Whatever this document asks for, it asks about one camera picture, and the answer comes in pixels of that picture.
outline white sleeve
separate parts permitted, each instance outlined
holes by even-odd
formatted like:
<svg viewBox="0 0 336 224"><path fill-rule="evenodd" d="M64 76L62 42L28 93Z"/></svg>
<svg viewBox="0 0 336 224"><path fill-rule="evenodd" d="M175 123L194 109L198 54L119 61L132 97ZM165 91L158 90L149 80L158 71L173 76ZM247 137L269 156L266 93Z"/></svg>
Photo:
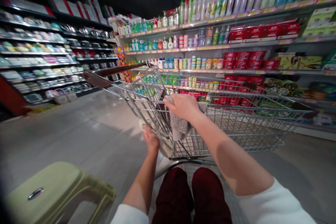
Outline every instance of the white sleeve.
<svg viewBox="0 0 336 224"><path fill-rule="evenodd" d="M148 216L130 205L120 204L111 224L148 224Z"/></svg>
<svg viewBox="0 0 336 224"><path fill-rule="evenodd" d="M315 221L303 210L300 202L276 179L267 190L253 195L238 196L239 204L250 223L255 224L313 224Z"/></svg>

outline hand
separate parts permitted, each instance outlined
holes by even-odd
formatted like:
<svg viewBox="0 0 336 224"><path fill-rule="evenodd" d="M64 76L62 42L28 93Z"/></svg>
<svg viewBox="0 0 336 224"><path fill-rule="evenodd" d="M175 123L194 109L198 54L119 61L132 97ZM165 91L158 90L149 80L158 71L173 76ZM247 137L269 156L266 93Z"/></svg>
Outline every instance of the hand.
<svg viewBox="0 0 336 224"><path fill-rule="evenodd" d="M163 99L163 101L177 117L190 121L192 117L200 112L197 100L194 96L189 94L172 94L170 97L173 98L175 104L167 99Z"/></svg>
<svg viewBox="0 0 336 224"><path fill-rule="evenodd" d="M144 140L147 143L148 152L157 153L160 147L160 142L159 142L158 137L151 130L151 128L148 127L148 125L145 125L143 128L145 129L145 132L142 135L143 135Z"/></svg>

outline person's left hand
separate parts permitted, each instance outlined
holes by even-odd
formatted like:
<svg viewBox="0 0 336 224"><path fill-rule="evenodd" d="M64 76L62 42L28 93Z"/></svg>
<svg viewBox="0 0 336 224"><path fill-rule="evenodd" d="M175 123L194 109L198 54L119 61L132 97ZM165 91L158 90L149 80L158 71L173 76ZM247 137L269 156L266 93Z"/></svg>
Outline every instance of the person's left hand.
<svg viewBox="0 0 336 224"><path fill-rule="evenodd" d="M160 142L155 133L151 130L148 125L143 127L145 132L143 133L143 138L147 143L148 152L158 152L160 147Z"/></svg>

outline aisle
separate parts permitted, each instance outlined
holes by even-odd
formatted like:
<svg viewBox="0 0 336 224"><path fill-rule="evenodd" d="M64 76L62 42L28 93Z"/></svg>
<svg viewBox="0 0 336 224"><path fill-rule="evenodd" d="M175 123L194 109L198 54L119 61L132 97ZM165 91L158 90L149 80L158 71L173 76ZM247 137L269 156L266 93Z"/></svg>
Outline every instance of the aisle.
<svg viewBox="0 0 336 224"><path fill-rule="evenodd" d="M117 189L117 205L146 155L138 119L117 97L99 91L40 117L0 125L1 177L5 194L47 165L66 161L81 166ZM285 141L278 152L253 156L299 199L317 223L336 219L336 143L302 135ZM189 179L196 167L184 165ZM245 223L224 184L234 223Z"/></svg>

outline gray cloth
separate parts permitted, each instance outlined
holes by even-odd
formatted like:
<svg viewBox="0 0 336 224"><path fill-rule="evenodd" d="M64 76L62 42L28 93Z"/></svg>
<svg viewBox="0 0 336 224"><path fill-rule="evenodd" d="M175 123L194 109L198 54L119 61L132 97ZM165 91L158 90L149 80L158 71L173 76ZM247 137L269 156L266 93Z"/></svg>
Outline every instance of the gray cloth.
<svg viewBox="0 0 336 224"><path fill-rule="evenodd" d="M169 100L171 103L175 104L174 100L170 96L165 96L165 99ZM202 113L207 112L208 103L199 102L198 107ZM180 141L184 139L189 131L191 130L191 124L187 120L178 118L173 112L169 111L170 115L170 126L173 130L173 140Z"/></svg>

